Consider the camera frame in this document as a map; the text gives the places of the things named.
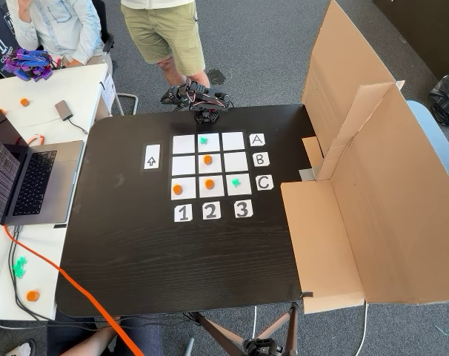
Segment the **person's right hand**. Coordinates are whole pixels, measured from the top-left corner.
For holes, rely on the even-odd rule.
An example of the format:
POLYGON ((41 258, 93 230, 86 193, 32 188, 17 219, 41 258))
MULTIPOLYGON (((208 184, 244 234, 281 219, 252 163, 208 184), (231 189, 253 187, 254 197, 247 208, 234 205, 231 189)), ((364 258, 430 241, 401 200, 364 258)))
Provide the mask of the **person's right hand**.
POLYGON ((30 7, 33 3, 33 0, 18 0, 18 6, 19 6, 19 18, 21 21, 25 23, 31 23, 31 17, 30 17, 30 7))

